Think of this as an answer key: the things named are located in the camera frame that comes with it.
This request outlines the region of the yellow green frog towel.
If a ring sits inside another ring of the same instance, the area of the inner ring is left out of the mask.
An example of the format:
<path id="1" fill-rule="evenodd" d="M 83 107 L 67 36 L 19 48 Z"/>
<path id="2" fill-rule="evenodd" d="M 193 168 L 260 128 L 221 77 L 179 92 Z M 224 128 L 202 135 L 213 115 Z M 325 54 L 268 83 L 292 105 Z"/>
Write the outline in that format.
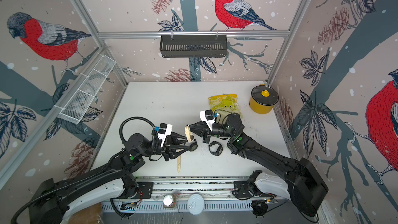
<path id="1" fill-rule="evenodd" d="M 225 116 L 230 113 L 241 115 L 237 94 L 211 96 L 208 98 L 208 103 L 214 113 L 220 113 Z"/>

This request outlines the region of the cream strap analog watch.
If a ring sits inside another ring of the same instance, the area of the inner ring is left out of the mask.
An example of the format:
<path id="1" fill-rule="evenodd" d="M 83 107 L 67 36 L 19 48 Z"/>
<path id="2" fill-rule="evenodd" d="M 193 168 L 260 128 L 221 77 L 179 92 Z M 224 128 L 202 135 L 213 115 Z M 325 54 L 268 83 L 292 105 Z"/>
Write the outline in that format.
<path id="1" fill-rule="evenodd" d="M 190 130 L 190 126 L 189 125 L 185 126 L 184 133 L 186 135 L 186 139 L 187 139 L 188 143 L 191 145 L 195 141 L 195 138 L 194 138 L 193 133 Z"/>

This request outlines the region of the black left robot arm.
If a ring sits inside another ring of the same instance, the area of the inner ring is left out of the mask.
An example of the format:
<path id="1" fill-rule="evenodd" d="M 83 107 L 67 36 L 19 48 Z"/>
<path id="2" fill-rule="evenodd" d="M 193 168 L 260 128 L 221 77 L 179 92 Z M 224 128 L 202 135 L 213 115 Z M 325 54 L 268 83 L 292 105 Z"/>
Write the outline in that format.
<path id="1" fill-rule="evenodd" d="M 124 138 L 124 126 L 133 120 L 150 125 L 150 140 L 140 133 L 133 134 L 127 140 Z M 53 179 L 44 181 L 32 200 L 17 210 L 10 222 L 16 224 L 19 216 L 28 210 L 31 224 L 61 224 L 76 212 L 107 199 L 126 199 L 135 195 L 143 197 L 133 173 L 145 164 L 145 158 L 160 155 L 165 161 L 170 161 L 198 147 L 193 135 L 175 133 L 170 124 L 161 123 L 157 127 L 144 117 L 124 120 L 119 136 L 124 147 L 106 164 L 72 179 L 57 183 Z"/>

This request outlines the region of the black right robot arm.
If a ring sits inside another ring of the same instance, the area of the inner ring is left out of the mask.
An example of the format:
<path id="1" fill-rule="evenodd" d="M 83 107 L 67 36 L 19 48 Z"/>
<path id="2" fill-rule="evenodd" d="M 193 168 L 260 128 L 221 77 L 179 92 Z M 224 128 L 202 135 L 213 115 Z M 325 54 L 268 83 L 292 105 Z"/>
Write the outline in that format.
<path id="1" fill-rule="evenodd" d="M 279 176 L 287 184 L 290 200 L 296 208 L 310 217 L 315 217 L 329 189 L 307 159 L 295 160 L 280 155 L 244 133 L 244 124 L 238 114 L 229 114 L 222 123 L 205 117 L 189 125 L 190 131 L 209 141 L 211 136 L 228 138 L 227 147 L 235 155 L 252 160 Z"/>

